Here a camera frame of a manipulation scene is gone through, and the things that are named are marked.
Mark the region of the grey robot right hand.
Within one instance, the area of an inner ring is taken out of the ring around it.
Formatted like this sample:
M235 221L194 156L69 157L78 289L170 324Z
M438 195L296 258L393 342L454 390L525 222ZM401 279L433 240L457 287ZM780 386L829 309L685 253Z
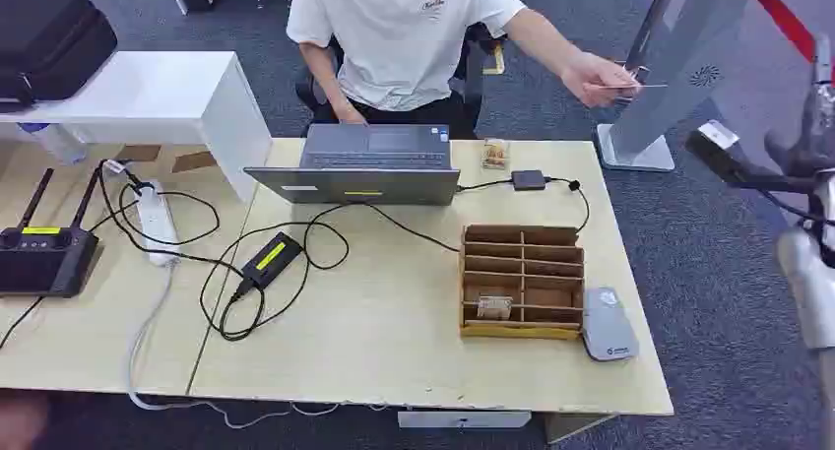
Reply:
M828 35L815 38L810 87L803 103L800 132L792 145L769 130L764 147L784 175L814 177L834 170L834 76Z

